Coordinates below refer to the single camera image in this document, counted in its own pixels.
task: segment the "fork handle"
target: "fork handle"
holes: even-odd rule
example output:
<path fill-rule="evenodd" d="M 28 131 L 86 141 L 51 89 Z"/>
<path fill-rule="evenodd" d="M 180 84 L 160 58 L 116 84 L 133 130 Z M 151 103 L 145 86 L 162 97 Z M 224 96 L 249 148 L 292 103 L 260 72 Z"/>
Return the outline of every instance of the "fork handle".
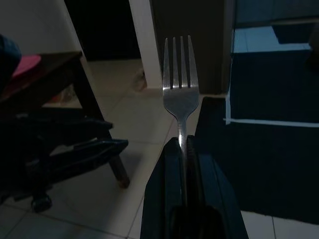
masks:
<path fill-rule="evenodd" d="M 187 207 L 187 129 L 186 120 L 177 122 L 178 143 L 182 152 L 182 198 L 184 205 Z"/>

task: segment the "metal fork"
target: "metal fork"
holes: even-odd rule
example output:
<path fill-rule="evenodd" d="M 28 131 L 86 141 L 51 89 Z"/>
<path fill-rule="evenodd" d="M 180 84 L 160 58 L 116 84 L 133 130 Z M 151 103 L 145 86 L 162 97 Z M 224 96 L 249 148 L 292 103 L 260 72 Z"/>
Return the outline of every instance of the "metal fork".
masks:
<path fill-rule="evenodd" d="M 182 152 L 182 197 L 187 206 L 187 130 L 186 120 L 197 108 L 199 89 L 193 46 L 188 36 L 189 75 L 187 82 L 183 37 L 180 37 L 181 51 L 181 87 L 178 80 L 176 40 L 173 38 L 173 78 L 169 75 L 168 39 L 165 40 L 163 63 L 163 101 L 166 110 L 177 120 L 178 142 Z"/>

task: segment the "black plastic object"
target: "black plastic object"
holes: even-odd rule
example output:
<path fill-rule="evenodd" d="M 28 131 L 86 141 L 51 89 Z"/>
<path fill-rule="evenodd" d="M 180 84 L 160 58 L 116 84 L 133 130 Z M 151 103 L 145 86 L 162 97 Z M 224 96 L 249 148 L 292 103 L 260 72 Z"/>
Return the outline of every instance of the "black plastic object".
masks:
<path fill-rule="evenodd" d="M 47 210 L 52 201 L 46 191 L 55 183 L 108 163 L 128 145 L 108 137 L 111 123 L 80 117 L 81 110 L 53 112 L 0 121 L 0 203 L 32 196 L 35 212 Z M 59 145 L 73 148 L 52 154 Z"/>
<path fill-rule="evenodd" d="M 181 151 L 172 138 L 146 187 L 141 239 L 247 239 L 231 185 L 211 155 L 198 154 L 193 136 L 187 146 L 188 206 L 182 206 Z"/>
<path fill-rule="evenodd" d="M 17 44 L 0 34 L 0 95 L 21 60 Z"/>

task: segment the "chair wheel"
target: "chair wheel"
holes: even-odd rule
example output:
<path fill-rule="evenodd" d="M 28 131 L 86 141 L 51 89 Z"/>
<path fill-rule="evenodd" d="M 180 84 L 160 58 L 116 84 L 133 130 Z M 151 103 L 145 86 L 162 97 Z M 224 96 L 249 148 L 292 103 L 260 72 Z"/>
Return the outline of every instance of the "chair wheel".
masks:
<path fill-rule="evenodd" d="M 44 212 L 52 207 L 51 198 L 44 194 L 41 197 L 33 198 L 31 202 L 32 211 L 35 213 Z"/>

